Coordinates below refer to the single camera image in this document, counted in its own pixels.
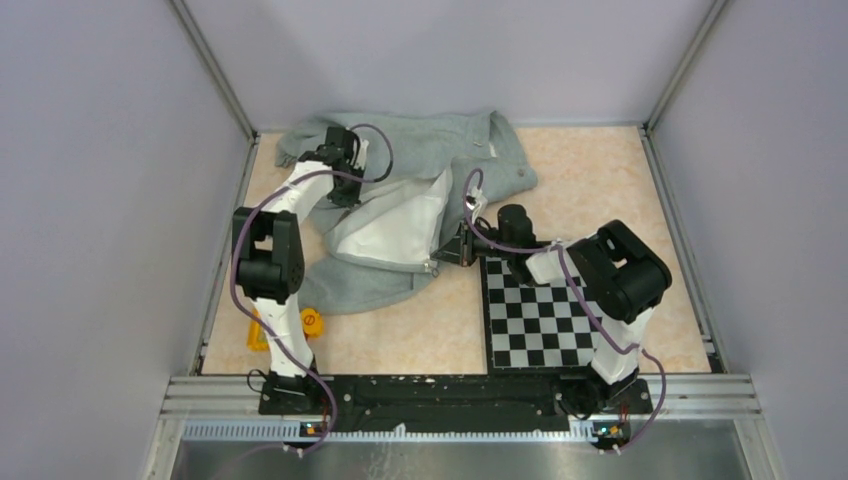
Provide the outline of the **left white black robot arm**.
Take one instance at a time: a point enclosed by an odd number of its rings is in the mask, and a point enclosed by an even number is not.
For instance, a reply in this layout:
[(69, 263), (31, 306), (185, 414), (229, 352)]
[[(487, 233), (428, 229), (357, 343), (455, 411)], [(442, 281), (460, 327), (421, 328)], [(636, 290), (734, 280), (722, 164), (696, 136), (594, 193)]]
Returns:
[(314, 354), (298, 306), (305, 280), (300, 226), (323, 200), (341, 207), (358, 202), (364, 174), (360, 147), (353, 131), (328, 128), (324, 142), (297, 159), (277, 191), (232, 217), (231, 293), (237, 299), (240, 288), (250, 300), (251, 308), (238, 308), (265, 333), (271, 355), (266, 382), (297, 413), (314, 410), (321, 397), (318, 383), (307, 377)]

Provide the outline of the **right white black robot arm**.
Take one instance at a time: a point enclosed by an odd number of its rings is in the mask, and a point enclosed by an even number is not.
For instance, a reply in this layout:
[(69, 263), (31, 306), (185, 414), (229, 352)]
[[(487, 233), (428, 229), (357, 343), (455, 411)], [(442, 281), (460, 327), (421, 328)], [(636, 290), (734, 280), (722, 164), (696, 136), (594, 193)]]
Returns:
[(647, 323), (672, 285), (626, 224), (612, 220), (570, 245), (543, 242), (526, 209), (508, 204), (494, 225), (461, 220), (431, 257), (481, 266), (490, 369), (571, 370), (555, 401), (581, 420), (626, 406)]

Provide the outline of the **grey zip-up jacket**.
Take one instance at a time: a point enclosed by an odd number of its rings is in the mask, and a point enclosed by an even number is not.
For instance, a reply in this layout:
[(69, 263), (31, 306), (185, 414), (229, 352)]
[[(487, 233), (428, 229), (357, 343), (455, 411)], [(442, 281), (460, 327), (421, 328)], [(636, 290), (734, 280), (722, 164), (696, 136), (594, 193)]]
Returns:
[(518, 135), (495, 111), (406, 117), (336, 112), (316, 115), (283, 134), (276, 164), (288, 167), (316, 149), (331, 126), (356, 128), (368, 180), (360, 205), (321, 201), (309, 219), (327, 254), (306, 270), (301, 307), (347, 315), (402, 302), (438, 270), (431, 254), (463, 220), (464, 182), (475, 168), (482, 192), (503, 201), (538, 184)]

